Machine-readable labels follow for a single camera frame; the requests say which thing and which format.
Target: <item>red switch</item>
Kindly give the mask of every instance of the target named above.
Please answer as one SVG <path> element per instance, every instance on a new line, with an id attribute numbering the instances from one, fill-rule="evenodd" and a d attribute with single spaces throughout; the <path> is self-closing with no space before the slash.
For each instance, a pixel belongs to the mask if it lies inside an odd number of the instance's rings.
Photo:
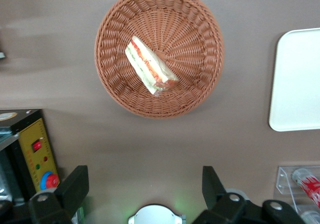
<path id="1" fill-rule="evenodd" d="M 45 187 L 48 188 L 56 188 L 59 184 L 59 177 L 56 174 L 50 174 L 46 181 L 45 181 Z"/>
<path id="2" fill-rule="evenodd" d="M 42 148 L 40 140 L 37 140 L 35 143 L 32 144 L 33 152 L 38 151 L 40 148 Z"/>

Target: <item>sandwich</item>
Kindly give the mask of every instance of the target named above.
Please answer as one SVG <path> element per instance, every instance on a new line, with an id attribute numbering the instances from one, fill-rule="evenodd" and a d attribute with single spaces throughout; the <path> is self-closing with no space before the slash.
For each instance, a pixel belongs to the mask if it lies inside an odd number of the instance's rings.
<path id="1" fill-rule="evenodd" d="M 174 87 L 178 77 L 138 37 L 133 36 L 125 54 L 135 72 L 152 95 Z"/>

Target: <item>red and white cup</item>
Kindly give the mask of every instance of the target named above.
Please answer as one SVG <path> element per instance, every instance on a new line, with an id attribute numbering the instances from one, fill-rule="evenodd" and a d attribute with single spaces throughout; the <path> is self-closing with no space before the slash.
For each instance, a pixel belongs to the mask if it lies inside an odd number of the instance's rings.
<path id="1" fill-rule="evenodd" d="M 296 169 L 292 180 L 308 195 L 309 198 L 320 208 L 320 181 L 308 169 Z"/>

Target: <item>woven basket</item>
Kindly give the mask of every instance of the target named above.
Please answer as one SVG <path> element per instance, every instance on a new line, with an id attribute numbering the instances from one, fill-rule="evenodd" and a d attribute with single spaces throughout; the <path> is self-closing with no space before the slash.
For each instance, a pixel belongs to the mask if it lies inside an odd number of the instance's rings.
<path id="1" fill-rule="evenodd" d="M 180 82 L 158 97 L 149 93 L 125 48 L 139 37 Z M 148 118 L 190 112 L 213 91 L 223 68 L 220 28 L 200 0 L 119 0 L 104 17 L 95 41 L 100 80 L 122 107 Z"/>

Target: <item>black clamp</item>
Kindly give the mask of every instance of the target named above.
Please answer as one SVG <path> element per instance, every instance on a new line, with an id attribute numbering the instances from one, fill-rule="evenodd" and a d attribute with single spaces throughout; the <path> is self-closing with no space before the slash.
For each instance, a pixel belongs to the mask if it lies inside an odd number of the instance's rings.
<path id="1" fill-rule="evenodd" d="M 227 193 L 212 166 L 203 167 L 202 194 L 208 210 L 192 224 L 305 224 L 283 201 L 266 200 L 259 207 L 237 193 Z"/>
<path id="2" fill-rule="evenodd" d="M 88 192 L 88 167 L 79 165 L 54 192 L 39 193 L 20 206 L 0 201 L 0 223 L 72 224 L 71 218 Z"/>

